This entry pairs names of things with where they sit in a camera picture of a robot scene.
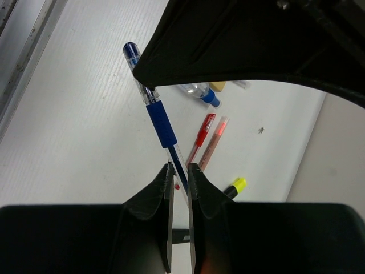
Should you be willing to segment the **pink clear pen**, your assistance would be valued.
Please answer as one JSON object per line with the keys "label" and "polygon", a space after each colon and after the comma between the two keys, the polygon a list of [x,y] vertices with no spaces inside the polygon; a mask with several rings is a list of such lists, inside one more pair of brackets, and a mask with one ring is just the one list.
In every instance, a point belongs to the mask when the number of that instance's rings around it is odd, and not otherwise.
{"label": "pink clear pen", "polygon": [[199,162],[199,168],[204,171],[226,129],[227,124],[229,123],[230,119],[226,116],[222,116],[219,123],[217,124],[215,131],[205,149],[202,158]]}

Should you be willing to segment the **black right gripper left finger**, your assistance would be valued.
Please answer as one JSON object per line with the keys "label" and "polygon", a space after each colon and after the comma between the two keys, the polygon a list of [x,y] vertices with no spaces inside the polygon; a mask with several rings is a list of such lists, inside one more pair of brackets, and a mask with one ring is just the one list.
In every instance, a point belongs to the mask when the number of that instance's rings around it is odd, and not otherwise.
{"label": "black right gripper left finger", "polygon": [[109,263],[110,273],[171,273],[172,163],[123,204]]}

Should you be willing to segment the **blue ballpoint pen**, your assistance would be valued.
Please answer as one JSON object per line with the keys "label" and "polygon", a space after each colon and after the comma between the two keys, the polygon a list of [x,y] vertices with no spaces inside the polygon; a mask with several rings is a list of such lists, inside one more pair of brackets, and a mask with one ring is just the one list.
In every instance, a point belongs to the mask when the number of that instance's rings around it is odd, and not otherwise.
{"label": "blue ballpoint pen", "polygon": [[139,93],[152,121],[162,148],[167,152],[169,162],[173,164],[176,180],[186,203],[188,201],[188,172],[185,161],[177,144],[177,138],[165,111],[159,93],[154,87],[146,87],[135,80]]}

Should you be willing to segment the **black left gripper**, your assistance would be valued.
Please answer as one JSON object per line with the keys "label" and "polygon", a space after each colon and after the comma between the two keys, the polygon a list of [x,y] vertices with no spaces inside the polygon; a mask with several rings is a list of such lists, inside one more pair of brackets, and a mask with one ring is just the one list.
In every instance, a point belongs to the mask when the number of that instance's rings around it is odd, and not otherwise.
{"label": "black left gripper", "polygon": [[169,1],[133,71],[148,87],[272,80],[364,106],[359,1]]}

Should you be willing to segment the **red gel pen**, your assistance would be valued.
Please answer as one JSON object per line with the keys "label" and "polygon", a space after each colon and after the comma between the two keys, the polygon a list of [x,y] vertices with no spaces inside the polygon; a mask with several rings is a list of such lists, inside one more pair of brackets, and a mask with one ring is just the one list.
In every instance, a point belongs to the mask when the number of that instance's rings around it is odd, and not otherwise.
{"label": "red gel pen", "polygon": [[194,145],[189,153],[189,156],[185,162],[185,165],[188,166],[189,163],[193,162],[197,153],[199,152],[200,148],[202,147],[208,133],[209,133],[209,130],[214,122],[216,118],[216,114],[214,113],[209,113],[206,115],[200,129],[199,129],[199,132],[197,134],[197,138],[194,142]]}

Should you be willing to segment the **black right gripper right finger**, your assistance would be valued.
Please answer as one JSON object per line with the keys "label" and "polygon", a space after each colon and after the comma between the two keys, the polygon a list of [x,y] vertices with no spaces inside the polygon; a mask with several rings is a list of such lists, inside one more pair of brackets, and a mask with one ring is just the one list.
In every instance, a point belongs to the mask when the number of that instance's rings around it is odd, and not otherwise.
{"label": "black right gripper right finger", "polygon": [[233,204],[200,169],[188,167],[190,258],[193,273],[233,273],[226,206]]}

